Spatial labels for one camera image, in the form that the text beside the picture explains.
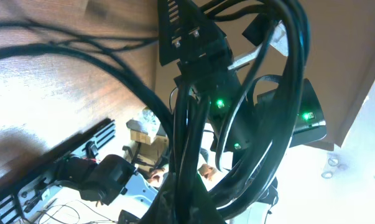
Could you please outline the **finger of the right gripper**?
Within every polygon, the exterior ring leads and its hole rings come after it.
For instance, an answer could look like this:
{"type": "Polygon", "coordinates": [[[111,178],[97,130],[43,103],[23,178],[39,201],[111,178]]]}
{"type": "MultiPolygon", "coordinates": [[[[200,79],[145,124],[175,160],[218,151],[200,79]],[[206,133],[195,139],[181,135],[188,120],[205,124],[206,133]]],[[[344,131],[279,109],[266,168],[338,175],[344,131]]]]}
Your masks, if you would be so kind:
{"type": "Polygon", "coordinates": [[[231,55],[225,33],[191,0],[158,0],[159,62],[231,55]]]}

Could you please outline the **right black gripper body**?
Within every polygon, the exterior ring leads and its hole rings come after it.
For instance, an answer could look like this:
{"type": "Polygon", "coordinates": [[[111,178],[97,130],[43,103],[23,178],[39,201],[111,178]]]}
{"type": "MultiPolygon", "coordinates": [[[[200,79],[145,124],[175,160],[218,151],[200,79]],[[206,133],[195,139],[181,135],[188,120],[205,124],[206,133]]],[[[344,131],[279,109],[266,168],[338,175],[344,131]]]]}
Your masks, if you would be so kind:
{"type": "Polygon", "coordinates": [[[223,124],[241,88],[235,70],[228,69],[227,63],[226,59],[212,60],[206,57],[194,62],[177,62],[181,75],[174,78],[178,87],[174,113],[182,118],[187,117],[188,96],[193,90],[197,98],[210,98],[210,123],[223,124]]]}

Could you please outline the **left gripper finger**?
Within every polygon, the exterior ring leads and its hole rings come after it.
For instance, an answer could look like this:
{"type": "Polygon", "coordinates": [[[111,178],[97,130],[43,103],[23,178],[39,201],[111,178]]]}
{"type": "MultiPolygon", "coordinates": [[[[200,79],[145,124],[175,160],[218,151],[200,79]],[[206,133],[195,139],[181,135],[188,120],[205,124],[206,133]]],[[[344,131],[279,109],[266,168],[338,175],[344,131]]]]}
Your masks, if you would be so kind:
{"type": "Polygon", "coordinates": [[[139,223],[225,224],[225,220],[217,211],[199,175],[196,175],[193,187],[179,192],[175,174],[169,174],[139,223]]]}

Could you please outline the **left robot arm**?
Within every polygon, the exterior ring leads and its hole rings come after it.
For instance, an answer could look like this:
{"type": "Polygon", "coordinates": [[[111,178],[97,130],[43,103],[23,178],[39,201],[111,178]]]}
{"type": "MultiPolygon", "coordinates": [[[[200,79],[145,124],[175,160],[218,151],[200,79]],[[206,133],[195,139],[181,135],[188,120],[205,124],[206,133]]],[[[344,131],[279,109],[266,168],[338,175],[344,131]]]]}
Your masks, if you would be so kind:
{"type": "Polygon", "coordinates": [[[169,173],[160,190],[151,187],[124,158],[110,154],[100,163],[78,156],[55,160],[55,180],[79,191],[86,201],[105,205],[128,198],[125,210],[140,223],[224,223],[210,200],[197,169],[201,160],[182,160],[183,175],[169,173]]]}

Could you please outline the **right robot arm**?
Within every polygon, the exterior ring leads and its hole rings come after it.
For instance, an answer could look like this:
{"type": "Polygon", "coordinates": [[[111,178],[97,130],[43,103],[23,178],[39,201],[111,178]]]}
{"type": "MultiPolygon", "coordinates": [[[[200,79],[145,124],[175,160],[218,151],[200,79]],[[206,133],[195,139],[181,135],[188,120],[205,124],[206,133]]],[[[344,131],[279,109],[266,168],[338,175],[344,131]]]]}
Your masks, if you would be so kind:
{"type": "Polygon", "coordinates": [[[176,62],[178,96],[174,108],[174,134],[182,136],[188,116],[188,97],[209,98],[207,119],[215,125],[216,151],[258,150],[280,144],[286,147],[293,135],[303,92],[303,71],[308,57],[310,31],[304,10],[297,1],[260,1],[234,14],[224,10],[232,1],[211,1],[197,6],[192,1],[159,1],[159,61],[176,62]],[[232,21],[255,13],[254,31],[259,54],[245,80],[233,68],[233,53],[219,21],[232,21]],[[252,96],[256,73],[269,48],[277,25],[286,28],[289,54],[281,76],[269,75],[278,84],[273,98],[256,111],[252,96]]]}

